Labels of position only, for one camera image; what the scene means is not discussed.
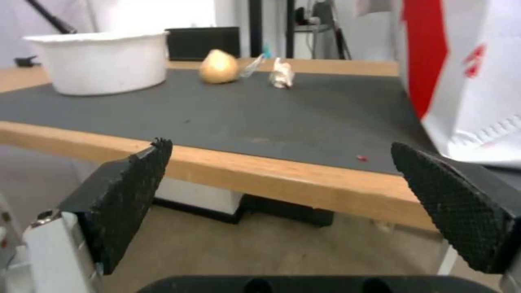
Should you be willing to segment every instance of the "black base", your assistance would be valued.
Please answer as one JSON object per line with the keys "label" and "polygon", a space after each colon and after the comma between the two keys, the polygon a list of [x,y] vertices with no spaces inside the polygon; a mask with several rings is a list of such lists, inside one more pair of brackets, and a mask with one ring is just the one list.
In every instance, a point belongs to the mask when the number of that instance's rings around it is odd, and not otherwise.
{"label": "black base", "polygon": [[493,293],[483,285],[445,276],[174,276],[140,293]]}
{"label": "black base", "polygon": [[235,213],[227,214],[223,212],[205,209],[203,207],[193,206],[160,198],[154,198],[153,204],[202,217],[207,217],[228,224],[237,224],[241,220],[242,215],[244,214],[244,209],[241,206],[239,206]]}
{"label": "black base", "polygon": [[325,227],[330,226],[333,223],[334,215],[334,213],[331,211],[314,209],[309,206],[252,196],[250,194],[245,194],[243,196],[239,208],[234,214],[217,212],[198,206],[192,206],[159,198],[155,198],[153,203],[159,206],[211,218],[229,224],[237,224],[241,220],[244,212],[257,212],[289,218],[317,227]]}
{"label": "black base", "polygon": [[334,212],[250,194],[243,196],[241,206],[247,211],[293,219],[317,227],[326,227],[333,224]]}

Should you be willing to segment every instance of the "white plastic tub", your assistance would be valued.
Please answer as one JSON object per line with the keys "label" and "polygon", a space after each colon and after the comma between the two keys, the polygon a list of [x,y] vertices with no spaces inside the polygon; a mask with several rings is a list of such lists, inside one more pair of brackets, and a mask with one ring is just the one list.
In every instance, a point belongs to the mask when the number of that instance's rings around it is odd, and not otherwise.
{"label": "white plastic tub", "polygon": [[28,36],[56,91],[102,95],[154,86],[166,78],[166,32]]}

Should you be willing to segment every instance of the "white plastic part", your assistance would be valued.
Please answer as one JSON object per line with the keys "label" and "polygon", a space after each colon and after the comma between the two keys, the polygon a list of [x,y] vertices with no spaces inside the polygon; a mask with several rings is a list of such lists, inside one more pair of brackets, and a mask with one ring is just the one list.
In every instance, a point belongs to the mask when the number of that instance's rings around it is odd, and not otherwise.
{"label": "white plastic part", "polygon": [[75,239],[76,223],[75,215],[69,214],[23,233],[36,292],[97,292],[91,279],[93,269],[86,270],[86,260],[78,251],[76,241],[82,241],[83,237]]}
{"label": "white plastic part", "polygon": [[166,32],[28,36],[56,91],[102,95],[154,86],[166,78]]}

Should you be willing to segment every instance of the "black table mat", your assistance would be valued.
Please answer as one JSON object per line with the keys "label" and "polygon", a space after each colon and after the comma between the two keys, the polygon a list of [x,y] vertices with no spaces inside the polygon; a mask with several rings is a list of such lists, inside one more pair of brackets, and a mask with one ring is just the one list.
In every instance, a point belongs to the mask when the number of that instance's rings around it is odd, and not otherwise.
{"label": "black table mat", "polygon": [[210,85],[172,69],[165,83],[117,95],[64,96],[50,84],[6,92],[0,120],[388,174],[398,174],[394,141],[435,152],[396,77],[297,74],[282,90],[265,72]]}

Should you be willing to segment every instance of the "table leg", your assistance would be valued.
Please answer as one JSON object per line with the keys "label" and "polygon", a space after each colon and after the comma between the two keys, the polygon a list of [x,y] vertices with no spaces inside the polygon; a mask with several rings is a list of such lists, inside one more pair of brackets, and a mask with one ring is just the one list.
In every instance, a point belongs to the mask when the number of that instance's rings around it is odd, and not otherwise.
{"label": "table leg", "polygon": [[439,261],[436,263],[436,275],[448,276],[456,263],[456,259],[457,251],[447,242],[447,240],[443,240]]}

